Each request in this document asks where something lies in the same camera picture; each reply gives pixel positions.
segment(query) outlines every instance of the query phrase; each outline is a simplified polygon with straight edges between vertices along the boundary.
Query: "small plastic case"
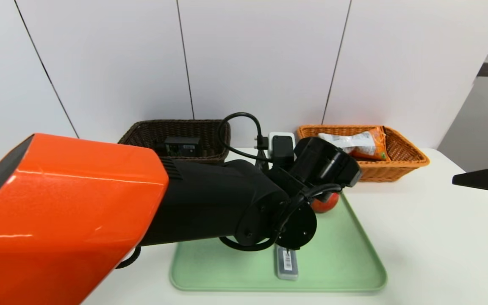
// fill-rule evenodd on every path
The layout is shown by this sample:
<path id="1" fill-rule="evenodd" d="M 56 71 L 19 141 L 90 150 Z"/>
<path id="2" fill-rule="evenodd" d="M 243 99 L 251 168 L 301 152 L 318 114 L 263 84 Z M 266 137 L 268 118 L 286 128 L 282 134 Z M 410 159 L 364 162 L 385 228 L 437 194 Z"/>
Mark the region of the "small plastic case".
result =
<path id="1" fill-rule="evenodd" d="M 297 252 L 287 250 L 276 245 L 276 265 L 277 275 L 281 280 L 297 280 L 299 278 L 299 268 L 297 266 Z"/>

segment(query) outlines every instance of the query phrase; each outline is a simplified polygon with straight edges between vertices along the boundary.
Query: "white wall panel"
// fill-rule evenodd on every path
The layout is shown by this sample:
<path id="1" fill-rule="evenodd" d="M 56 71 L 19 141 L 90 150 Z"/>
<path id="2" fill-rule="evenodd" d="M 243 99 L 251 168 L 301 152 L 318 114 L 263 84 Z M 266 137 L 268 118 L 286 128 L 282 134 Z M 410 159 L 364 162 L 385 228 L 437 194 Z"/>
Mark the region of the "white wall panel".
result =
<path id="1" fill-rule="evenodd" d="M 353 0 L 325 124 L 437 147 L 488 53 L 488 1 Z"/>
<path id="2" fill-rule="evenodd" d="M 319 124 L 349 0 L 180 0 L 196 119 L 246 111 L 263 133 Z M 250 147 L 253 122 L 231 121 Z"/>
<path id="3" fill-rule="evenodd" d="M 0 160 L 33 133 L 75 137 L 12 1 L 0 1 Z"/>
<path id="4" fill-rule="evenodd" d="M 115 142 L 139 120 L 191 119 L 175 0 L 19 0 L 83 139 Z"/>

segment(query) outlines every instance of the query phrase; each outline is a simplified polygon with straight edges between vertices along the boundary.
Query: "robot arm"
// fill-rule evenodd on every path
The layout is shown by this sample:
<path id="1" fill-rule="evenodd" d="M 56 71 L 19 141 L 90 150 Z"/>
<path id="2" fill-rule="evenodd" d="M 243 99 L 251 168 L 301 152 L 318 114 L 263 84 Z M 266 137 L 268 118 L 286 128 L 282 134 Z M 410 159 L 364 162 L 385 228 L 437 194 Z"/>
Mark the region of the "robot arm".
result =
<path id="1" fill-rule="evenodd" d="M 353 186 L 360 168 L 319 138 L 294 153 L 263 172 L 33 135 L 0 162 L 0 303 L 80 303 L 137 246 L 212 237 L 246 251 L 306 245 L 316 231 L 308 202 Z"/>

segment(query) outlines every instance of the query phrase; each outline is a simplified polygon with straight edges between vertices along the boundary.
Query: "green tray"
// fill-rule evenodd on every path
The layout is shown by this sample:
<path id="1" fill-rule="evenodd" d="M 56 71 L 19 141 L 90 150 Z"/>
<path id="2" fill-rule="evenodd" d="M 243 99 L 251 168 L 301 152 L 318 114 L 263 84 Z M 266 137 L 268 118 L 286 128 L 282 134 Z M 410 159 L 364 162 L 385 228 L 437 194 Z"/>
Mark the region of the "green tray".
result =
<path id="1" fill-rule="evenodd" d="M 275 248 L 244 252 L 219 239 L 179 243 L 170 278 L 193 291 L 375 291 L 387 273 L 344 195 L 317 214 L 316 235 L 297 251 L 298 280 L 280 280 Z"/>

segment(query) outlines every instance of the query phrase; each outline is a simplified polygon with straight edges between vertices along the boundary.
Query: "orange wicker basket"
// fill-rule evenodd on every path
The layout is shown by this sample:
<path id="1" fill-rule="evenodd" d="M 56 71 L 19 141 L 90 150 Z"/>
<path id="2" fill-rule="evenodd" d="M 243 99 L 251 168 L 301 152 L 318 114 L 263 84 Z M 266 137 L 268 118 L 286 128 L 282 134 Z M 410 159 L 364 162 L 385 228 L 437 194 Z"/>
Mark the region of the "orange wicker basket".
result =
<path id="1" fill-rule="evenodd" d="M 352 136 L 370 130 L 376 125 L 304 125 L 299 127 L 300 139 L 315 137 L 318 133 Z M 391 161 L 359 161 L 363 176 L 360 181 L 391 182 L 399 180 L 416 168 L 427 166 L 430 160 L 398 131 L 384 127 L 387 154 Z"/>

